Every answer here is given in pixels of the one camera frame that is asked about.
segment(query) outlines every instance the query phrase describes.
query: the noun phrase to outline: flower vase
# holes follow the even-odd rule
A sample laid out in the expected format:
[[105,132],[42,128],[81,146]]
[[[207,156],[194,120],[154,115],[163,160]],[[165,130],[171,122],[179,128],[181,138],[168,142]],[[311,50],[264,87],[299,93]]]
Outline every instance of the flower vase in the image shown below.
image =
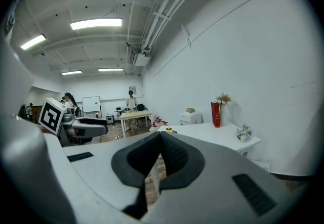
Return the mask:
[[227,106],[220,104],[219,105],[219,113],[221,116],[221,126],[227,125],[229,123]]

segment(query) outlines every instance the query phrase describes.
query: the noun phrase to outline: woman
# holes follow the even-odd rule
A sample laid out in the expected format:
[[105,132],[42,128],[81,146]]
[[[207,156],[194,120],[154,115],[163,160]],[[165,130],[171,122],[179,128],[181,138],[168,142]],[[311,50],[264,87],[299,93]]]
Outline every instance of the woman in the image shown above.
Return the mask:
[[67,108],[74,108],[77,106],[75,100],[74,100],[74,97],[73,95],[71,95],[70,93],[65,93],[64,94],[64,100],[65,100],[65,103],[64,105],[67,107]]
[[20,110],[19,110],[19,113],[18,113],[18,116],[24,120],[28,120],[27,118],[27,115],[26,115],[26,107],[24,105],[22,105],[20,107]]
[[28,115],[29,115],[29,120],[34,123],[34,120],[32,118],[32,103],[29,104]]

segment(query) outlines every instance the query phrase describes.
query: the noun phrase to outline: wooden table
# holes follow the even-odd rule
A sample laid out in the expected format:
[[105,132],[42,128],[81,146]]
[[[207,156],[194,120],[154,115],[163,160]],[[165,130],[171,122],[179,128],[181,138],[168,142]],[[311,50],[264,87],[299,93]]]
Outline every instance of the wooden table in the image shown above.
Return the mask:
[[129,120],[129,119],[134,119],[134,118],[140,118],[140,117],[145,117],[145,123],[146,123],[146,127],[147,126],[147,116],[151,115],[152,113],[148,112],[148,111],[139,111],[139,112],[125,112],[120,116],[120,122],[121,122],[121,129],[123,130],[123,136],[124,139],[126,138],[126,134],[125,134],[125,129],[126,129],[126,123],[125,120]]
[[32,114],[32,115],[29,115],[29,117],[30,116],[32,117],[32,122],[35,123],[35,120],[36,120],[36,123],[38,124],[40,115],[39,114]]

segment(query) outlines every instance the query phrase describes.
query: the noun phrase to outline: small white cabinet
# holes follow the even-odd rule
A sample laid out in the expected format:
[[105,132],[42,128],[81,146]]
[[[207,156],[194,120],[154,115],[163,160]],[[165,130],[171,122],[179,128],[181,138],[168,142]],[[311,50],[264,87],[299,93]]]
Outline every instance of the small white cabinet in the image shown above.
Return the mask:
[[180,113],[180,125],[201,124],[203,116],[201,113]]

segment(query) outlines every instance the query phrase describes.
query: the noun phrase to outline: red object on table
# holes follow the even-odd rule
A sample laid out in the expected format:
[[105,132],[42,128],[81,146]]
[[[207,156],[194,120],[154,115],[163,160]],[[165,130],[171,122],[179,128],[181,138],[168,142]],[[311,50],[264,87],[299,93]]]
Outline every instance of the red object on table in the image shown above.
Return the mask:
[[213,124],[216,128],[220,128],[221,126],[221,116],[219,113],[219,103],[211,102],[212,104],[212,117],[213,117]]

